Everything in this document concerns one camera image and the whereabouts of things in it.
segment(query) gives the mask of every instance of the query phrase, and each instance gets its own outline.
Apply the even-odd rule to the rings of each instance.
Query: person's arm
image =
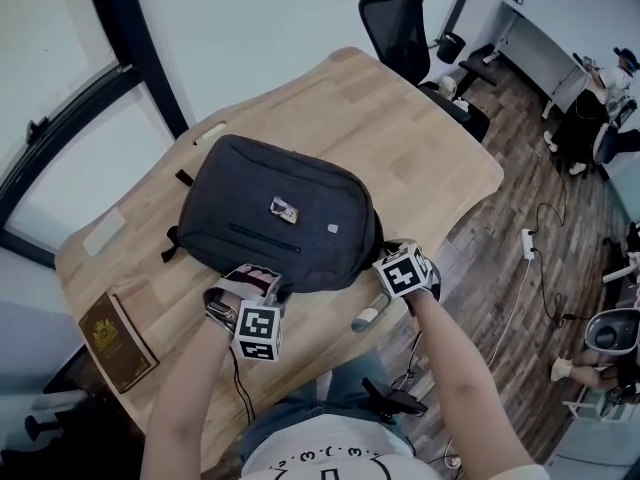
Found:
[[[602,81],[602,78],[600,77],[600,72],[596,68],[594,68],[591,64],[588,64],[587,71],[589,72],[589,76],[591,76],[594,84],[600,87],[600,89],[607,88],[607,86]]]
[[[487,480],[533,460],[522,446],[478,349],[429,293],[407,296],[440,399],[447,429],[467,478]]]
[[[210,318],[187,345],[153,406],[142,480],[199,480],[200,440],[231,334]]]

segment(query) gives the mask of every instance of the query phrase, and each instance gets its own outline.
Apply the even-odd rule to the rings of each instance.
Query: white sneaker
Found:
[[[558,152],[558,145],[553,142],[553,135],[551,134],[551,132],[544,132],[544,134],[542,135],[542,138],[544,139],[544,141],[547,143],[547,146],[549,146],[549,149],[551,150],[552,153],[557,153]]]
[[[573,164],[571,169],[569,169],[569,174],[571,174],[571,176],[577,176],[586,168],[587,168],[587,164],[581,164],[580,162],[576,162],[575,164]]]
[[[558,382],[560,379],[566,379],[571,373],[571,368],[573,368],[573,361],[569,359],[562,359],[559,357],[556,359],[555,363],[551,367],[551,374],[549,378],[551,382]]]

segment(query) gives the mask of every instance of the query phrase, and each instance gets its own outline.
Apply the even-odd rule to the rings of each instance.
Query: white cable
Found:
[[[531,267],[531,260],[527,262],[527,271],[524,273],[524,277],[522,278],[522,282],[520,283],[520,288],[518,288],[518,296],[516,297],[516,303],[513,305],[513,309],[511,310],[511,315],[509,316],[509,320],[507,320],[507,325],[505,325],[504,331],[502,331],[502,335],[500,336],[500,339],[498,340],[498,344],[496,345],[496,348],[493,351],[493,355],[491,356],[491,360],[489,361],[489,364],[487,364],[487,368],[491,368],[493,361],[495,361],[496,356],[498,355],[498,350],[500,350],[500,345],[502,344],[502,340],[505,334],[507,334],[507,329],[509,329],[509,325],[511,325],[511,320],[513,320],[513,316],[516,314],[516,309],[518,309],[518,302],[520,301],[520,293],[522,293],[522,287],[524,286],[524,282],[526,281],[527,276],[529,275],[529,267]]]
[[[498,350],[500,350],[500,345],[502,344],[502,340],[505,337],[505,335],[507,334],[507,329],[509,329],[509,326],[511,325],[511,320],[513,320],[513,316],[516,314],[516,309],[518,309],[518,302],[520,302],[520,294],[522,293],[522,287],[524,286],[524,282],[527,280],[527,276],[529,275],[529,268],[530,267],[531,267],[531,260],[529,260],[527,262],[527,271],[524,273],[524,277],[522,278],[522,282],[520,283],[520,287],[518,288],[518,296],[516,297],[516,302],[513,305],[513,309],[511,310],[511,315],[509,315],[509,320],[507,320],[507,325],[504,326],[504,330],[502,331],[502,335],[500,336],[500,339],[498,340],[498,344],[496,345],[496,348],[493,351],[493,355],[491,356],[491,360],[489,361],[489,364],[487,364],[487,368],[491,368],[491,365],[495,361],[496,356],[498,355]],[[454,466],[453,464],[449,464],[449,460],[447,458],[447,454],[449,453],[449,448],[451,448],[451,443],[453,443],[453,438],[449,439],[449,442],[447,443],[447,447],[444,450],[444,464],[449,469],[455,470],[455,469],[458,469],[461,466],[461,464],[458,464],[457,466]]]
[[[449,439],[449,442],[447,443],[447,447],[444,449],[444,465],[447,466],[449,469],[458,469],[460,467],[460,464],[458,464],[457,466],[454,466],[453,464],[449,464],[449,448],[451,448],[451,443],[453,443],[453,437],[451,439]]]

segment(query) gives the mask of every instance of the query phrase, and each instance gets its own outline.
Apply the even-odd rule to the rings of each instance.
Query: backpack zipper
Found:
[[[238,226],[237,224],[233,224],[233,223],[229,223],[228,226],[231,231],[235,231],[236,233],[240,233],[241,235],[245,235],[255,240],[265,242],[269,245],[273,245],[281,249],[286,249],[288,251],[295,252],[296,254],[300,254],[302,252],[302,249],[296,245],[291,245],[286,242],[281,242],[280,240],[276,240],[275,238],[271,238],[270,236],[257,233],[243,226]]]

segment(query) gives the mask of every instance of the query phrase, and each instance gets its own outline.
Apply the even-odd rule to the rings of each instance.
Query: chair backrest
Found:
[[[422,0],[360,0],[358,8],[380,61],[418,85],[431,67]]]

